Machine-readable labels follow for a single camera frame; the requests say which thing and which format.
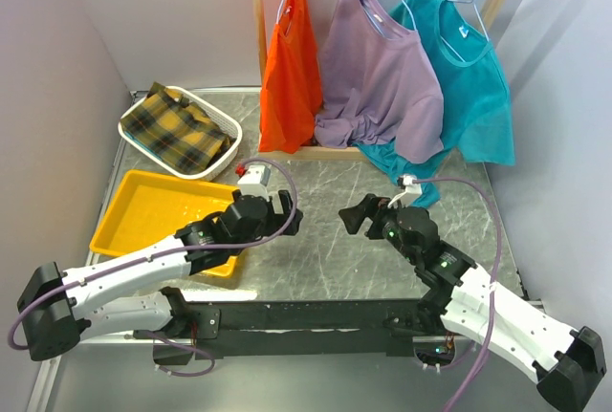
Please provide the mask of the purple t-shirt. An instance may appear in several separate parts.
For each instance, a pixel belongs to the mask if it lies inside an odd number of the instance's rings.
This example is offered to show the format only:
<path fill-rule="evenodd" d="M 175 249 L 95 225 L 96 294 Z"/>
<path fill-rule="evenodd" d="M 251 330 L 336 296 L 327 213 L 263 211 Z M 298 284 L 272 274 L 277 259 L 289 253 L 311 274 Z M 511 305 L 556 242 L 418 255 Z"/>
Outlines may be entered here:
<path fill-rule="evenodd" d="M 444 99 L 420 35 L 378 0 L 337 0 L 318 61 L 318 144 L 391 144 L 412 163 L 442 150 Z"/>

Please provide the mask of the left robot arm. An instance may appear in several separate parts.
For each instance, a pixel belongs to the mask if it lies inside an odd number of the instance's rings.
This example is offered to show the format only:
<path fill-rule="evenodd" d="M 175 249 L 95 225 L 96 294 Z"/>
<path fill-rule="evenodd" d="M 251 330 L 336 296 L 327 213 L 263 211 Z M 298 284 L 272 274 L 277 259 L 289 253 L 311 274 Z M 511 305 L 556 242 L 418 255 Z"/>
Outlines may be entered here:
<path fill-rule="evenodd" d="M 282 210 L 270 198 L 234 191 L 223 211 L 179 228 L 145 249 L 98 266 L 61 271 L 55 262 L 38 267 L 17 300 L 19 316 L 8 343 L 31 360 L 63 355 L 95 325 L 104 305 L 148 285 L 184 278 L 225 265 L 244 249 L 280 235 L 298 233 L 303 217 L 295 190 L 278 193 Z"/>

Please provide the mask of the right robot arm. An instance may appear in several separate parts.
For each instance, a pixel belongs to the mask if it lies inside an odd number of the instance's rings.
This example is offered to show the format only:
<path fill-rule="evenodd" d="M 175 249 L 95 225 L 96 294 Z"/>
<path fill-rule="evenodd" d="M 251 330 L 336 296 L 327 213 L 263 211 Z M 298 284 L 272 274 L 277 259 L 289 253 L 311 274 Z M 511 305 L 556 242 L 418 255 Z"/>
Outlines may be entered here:
<path fill-rule="evenodd" d="M 607 369 L 600 335 L 553 319 L 499 283 L 485 268 L 442 240 L 426 209 L 392 206 L 367 194 L 339 217 L 355 234 L 387 241 L 413 266 L 429 290 L 420 301 L 420 326 L 465 336 L 508 361 L 558 411 L 581 411 Z"/>

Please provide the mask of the orange t-shirt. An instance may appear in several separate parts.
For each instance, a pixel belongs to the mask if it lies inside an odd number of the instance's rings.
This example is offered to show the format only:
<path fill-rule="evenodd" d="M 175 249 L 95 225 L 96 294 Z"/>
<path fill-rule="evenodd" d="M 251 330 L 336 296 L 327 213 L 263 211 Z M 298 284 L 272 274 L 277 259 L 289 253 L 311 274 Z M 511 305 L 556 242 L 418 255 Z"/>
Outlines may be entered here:
<path fill-rule="evenodd" d="M 293 154 L 311 144 L 322 103 L 308 0 L 285 0 L 273 28 L 260 92 L 259 150 Z"/>

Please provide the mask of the teal t-shirt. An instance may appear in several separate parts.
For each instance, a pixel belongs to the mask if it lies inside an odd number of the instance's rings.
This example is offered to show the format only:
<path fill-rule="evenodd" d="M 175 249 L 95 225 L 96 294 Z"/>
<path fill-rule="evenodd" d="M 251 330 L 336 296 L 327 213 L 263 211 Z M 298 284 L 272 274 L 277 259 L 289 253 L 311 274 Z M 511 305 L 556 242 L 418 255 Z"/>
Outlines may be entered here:
<path fill-rule="evenodd" d="M 390 16 L 417 30 L 444 96 L 443 150 L 425 163 L 401 157 L 392 142 L 356 147 L 392 183 L 404 174 L 432 178 L 457 149 L 467 163 L 515 164 L 511 93 L 487 37 L 450 0 L 405 0 Z"/>

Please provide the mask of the blue hanger under teal shirt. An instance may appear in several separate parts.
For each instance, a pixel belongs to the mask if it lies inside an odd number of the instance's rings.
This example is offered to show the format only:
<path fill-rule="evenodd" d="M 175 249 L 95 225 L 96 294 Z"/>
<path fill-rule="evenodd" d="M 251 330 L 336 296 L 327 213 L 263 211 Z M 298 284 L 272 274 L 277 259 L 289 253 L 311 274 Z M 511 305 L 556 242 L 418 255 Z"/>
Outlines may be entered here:
<path fill-rule="evenodd" d="M 486 38 L 486 40 L 488 42 L 490 42 L 490 36 L 488 33 L 488 30 L 486 28 L 486 25 L 484 23 L 484 19 L 481 15 L 481 12 L 478 8 L 478 0 L 448 0 L 449 2 L 453 3 L 453 4 L 465 4 L 465 5 L 469 5 L 473 8 L 475 16 L 477 18 L 480 30 L 482 31 L 482 34 L 484 34 L 484 37 Z M 464 57 L 462 57 L 461 53 L 458 52 L 443 36 L 441 37 L 442 41 L 444 42 L 444 44 L 455 54 L 455 56 L 462 62 L 466 62 L 466 59 Z"/>

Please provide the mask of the white perforated basket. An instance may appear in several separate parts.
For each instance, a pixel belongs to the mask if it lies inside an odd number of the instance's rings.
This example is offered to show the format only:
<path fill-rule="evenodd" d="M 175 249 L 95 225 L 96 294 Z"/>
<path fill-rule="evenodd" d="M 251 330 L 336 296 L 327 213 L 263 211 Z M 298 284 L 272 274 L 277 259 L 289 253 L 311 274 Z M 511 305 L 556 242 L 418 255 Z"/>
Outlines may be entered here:
<path fill-rule="evenodd" d="M 217 107 L 157 82 L 121 116 L 118 130 L 154 163 L 187 180 L 216 178 L 243 138 L 240 124 Z"/>

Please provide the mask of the yellow plastic tray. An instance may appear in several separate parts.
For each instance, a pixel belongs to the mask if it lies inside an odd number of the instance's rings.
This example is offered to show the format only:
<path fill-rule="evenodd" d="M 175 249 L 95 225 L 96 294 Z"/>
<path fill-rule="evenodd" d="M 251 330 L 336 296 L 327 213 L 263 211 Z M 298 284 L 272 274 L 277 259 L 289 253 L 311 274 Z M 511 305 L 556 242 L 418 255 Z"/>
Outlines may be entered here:
<path fill-rule="evenodd" d="M 119 257 L 153 245 L 177 229 L 225 210 L 235 187 L 129 170 L 106 209 L 90 250 Z"/>

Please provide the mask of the yellow plaid cloth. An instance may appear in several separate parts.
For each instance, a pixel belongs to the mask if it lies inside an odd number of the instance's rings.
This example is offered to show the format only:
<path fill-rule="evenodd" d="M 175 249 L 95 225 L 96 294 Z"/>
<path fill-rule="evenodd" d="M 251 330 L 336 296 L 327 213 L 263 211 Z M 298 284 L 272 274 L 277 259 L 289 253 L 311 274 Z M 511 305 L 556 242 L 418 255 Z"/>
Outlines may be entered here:
<path fill-rule="evenodd" d="M 120 130 L 151 156 L 187 176 L 208 170 L 235 143 L 235 137 L 195 100 L 159 82 L 120 119 Z"/>

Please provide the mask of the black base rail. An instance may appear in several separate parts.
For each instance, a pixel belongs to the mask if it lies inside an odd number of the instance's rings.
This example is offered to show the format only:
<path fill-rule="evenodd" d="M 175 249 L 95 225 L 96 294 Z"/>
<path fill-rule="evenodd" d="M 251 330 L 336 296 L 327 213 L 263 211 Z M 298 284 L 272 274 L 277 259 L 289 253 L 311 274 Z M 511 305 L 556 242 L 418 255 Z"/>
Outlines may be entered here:
<path fill-rule="evenodd" d="M 188 302 L 176 288 L 162 294 L 170 320 L 153 335 L 186 340 L 199 359 L 382 353 L 446 369 L 472 347 L 416 299 Z"/>

